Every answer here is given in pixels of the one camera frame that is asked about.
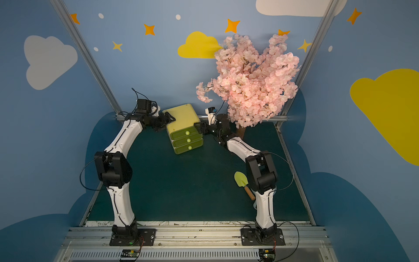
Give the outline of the green drawer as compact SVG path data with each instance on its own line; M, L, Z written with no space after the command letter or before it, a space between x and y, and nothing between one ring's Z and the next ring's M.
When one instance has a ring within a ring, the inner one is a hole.
M198 141L202 138L203 138L202 134L195 133L195 134L190 134L188 136L181 137L176 140L172 140L171 143L173 147L181 147L183 145Z
M197 140L197 141L192 141L189 144L185 144L185 145L182 145L182 146L179 146L179 147L174 147L173 150L174 150L175 154L179 155L179 154L188 152L190 150L194 150L196 148L202 147L203 144L204 144L204 140L200 139L200 140Z
M191 140L194 140L195 136L197 136L197 139L203 137L203 135L200 134L194 126L190 126L184 129L177 129L177 130L174 130L173 128L169 128L168 134L171 140L179 140L183 138L188 138L190 136L193 136Z

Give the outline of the yellow-green drawer cabinet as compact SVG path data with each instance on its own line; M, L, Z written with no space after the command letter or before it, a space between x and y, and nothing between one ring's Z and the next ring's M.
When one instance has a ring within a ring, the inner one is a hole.
M174 130L184 129L190 126L194 126L195 122L200 122L200 119L198 118L191 104L180 105L178 107L166 109L163 112L169 112L173 117L176 118L175 122L167 125L167 133L168 133L169 128L173 128Z

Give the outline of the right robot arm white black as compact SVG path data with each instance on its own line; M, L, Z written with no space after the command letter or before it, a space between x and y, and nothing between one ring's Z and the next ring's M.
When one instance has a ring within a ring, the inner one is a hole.
M198 121L194 127L200 134L215 136L221 146L245 162L248 184L255 194L256 231L261 238L274 236L277 224L273 197L277 189L278 173L271 154L251 147L237 133L232 132L226 114L217 115L213 124Z

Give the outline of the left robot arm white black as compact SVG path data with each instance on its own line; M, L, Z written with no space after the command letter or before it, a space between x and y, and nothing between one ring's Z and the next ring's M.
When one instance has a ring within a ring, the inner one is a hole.
M147 126L156 131L176 121L170 113L129 113L112 143L102 152L97 152L94 162L99 180L110 195L114 223L114 234L127 234L135 230L136 220L129 195L129 184L133 176L127 156L137 136Z

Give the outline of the green toy shovel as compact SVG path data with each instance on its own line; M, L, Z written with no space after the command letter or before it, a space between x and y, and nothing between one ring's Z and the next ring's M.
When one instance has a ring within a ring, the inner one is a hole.
M251 189L248 187L248 179L246 177L246 175L242 172L235 172L234 174L234 179L236 184L239 187L243 187L245 192L248 194L248 196L250 197L250 199L252 201L254 201L256 199L255 195L252 193Z

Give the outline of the pink blossom artificial tree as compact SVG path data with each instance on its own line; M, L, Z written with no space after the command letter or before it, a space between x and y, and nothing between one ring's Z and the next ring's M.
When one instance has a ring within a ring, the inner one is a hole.
M211 102L209 91L228 103L229 119L241 138L247 127L277 116L297 94L293 78L300 70L300 59L287 51L287 39L285 34L275 34L259 53L248 36L227 37L215 53L219 76L196 88L204 103Z

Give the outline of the right circuit board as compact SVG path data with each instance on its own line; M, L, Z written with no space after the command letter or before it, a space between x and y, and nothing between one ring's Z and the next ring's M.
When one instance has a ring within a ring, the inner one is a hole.
M259 249L258 262L273 262L276 258L276 252L273 249Z

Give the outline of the circuit board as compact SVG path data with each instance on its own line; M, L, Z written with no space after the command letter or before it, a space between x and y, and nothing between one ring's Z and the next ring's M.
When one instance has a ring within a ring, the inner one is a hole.
M273 249L259 249L258 262L273 262L276 258L276 252Z
M137 261L140 254L139 249L135 250L122 250L120 254L120 262L135 262Z

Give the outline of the left circuit board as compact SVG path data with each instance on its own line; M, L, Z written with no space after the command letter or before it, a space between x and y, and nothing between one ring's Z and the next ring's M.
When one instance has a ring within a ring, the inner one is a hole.
M139 249L135 250L122 250L120 254L120 262L135 262L137 261L140 254Z

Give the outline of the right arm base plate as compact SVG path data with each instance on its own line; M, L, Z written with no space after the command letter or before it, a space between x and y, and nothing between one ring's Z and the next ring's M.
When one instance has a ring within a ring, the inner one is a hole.
M256 228L243 227L240 234L243 246L285 246L284 234L279 228L266 236Z

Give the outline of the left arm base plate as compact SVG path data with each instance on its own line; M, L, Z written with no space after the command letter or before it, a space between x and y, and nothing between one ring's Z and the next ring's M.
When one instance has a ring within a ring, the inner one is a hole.
M157 229L140 228L123 233L112 233L110 246L153 246Z

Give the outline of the left aluminium frame post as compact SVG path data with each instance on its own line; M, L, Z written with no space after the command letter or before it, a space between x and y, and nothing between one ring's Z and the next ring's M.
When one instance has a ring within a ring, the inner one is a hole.
M115 114L120 113L122 109L115 95L113 94L108 82L106 81L103 73L99 69L99 66L97 65L96 61L94 60L92 53L90 52L84 38L82 37L80 31L78 30L77 24L74 22L64 1L51 0L50 3L53 6L57 15L59 16L60 20L64 24L65 29L70 34L78 50L80 51L83 59L87 63L91 73L93 74L94 78L99 84L99 87L101 88L103 94L105 95L108 102L110 103Z

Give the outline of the aluminium frame post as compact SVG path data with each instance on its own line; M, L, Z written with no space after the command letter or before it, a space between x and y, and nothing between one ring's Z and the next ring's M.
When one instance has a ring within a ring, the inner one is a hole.
M322 17L319 27L314 35L311 47L309 48L307 55L305 56L303 60L301 70L295 80L295 84L298 87L297 93L300 91L301 87L303 86L304 80L306 79L306 76L334 20L334 17L337 14L338 8L341 6L341 3L343 3L343 6L345 6L346 2L347 1L333 0L333 1L330 1L329 4L327 5L325 14Z
M80 51L83 59L87 63L91 73L93 74L94 78L99 84L99 87L101 88L103 94L105 95L108 102L110 103L115 114L120 113L122 109L115 95L113 94L108 82L106 81L103 73L99 69L99 66L97 65L96 61L94 60L92 53L90 52L84 38L82 37L80 31L78 30L77 24L74 22L64 1L51 0L50 3L53 6L57 15L59 16L60 20L64 24L65 29L70 34L78 50Z

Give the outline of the aluminium front rail base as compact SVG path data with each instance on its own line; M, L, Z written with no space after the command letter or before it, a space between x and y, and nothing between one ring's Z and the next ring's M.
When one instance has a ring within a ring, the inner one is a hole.
M305 222L283 222L279 229L285 246L243 246L240 230L254 228L248 221L140 222L157 229L153 246L110 246L106 223L89 222L68 231L56 255L58 262L120 262L122 250L139 249L136 262L258 262L259 249L273 249L274 262L335 262L337 256L323 227Z

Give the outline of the right aluminium frame post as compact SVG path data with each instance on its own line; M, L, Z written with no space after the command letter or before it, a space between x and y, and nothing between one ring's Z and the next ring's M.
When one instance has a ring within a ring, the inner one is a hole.
M343 3L343 6L345 6L346 2L347 1L333 0L333 1L330 1L329 4L327 5L325 14L322 17L319 27L314 35L311 47L309 48L307 55L305 56L303 60L301 70L295 80L295 84L298 87L297 93L300 91L301 87L303 86L304 80L306 79L306 76L334 20L334 17L337 14L338 8L341 6L341 3Z

